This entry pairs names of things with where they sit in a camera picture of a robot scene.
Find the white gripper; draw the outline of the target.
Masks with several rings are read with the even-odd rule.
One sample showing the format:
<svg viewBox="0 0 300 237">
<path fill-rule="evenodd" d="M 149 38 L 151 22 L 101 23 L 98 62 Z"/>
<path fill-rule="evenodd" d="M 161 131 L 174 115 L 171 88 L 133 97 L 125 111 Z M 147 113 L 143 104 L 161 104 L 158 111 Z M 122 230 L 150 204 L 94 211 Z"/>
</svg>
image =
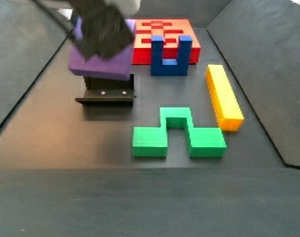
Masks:
<svg viewBox="0 0 300 237">
<path fill-rule="evenodd" d="M 142 0 L 105 0 L 105 1 L 109 5 L 114 5 L 118 7 L 125 17 L 134 16 L 141 9 Z"/>
</svg>

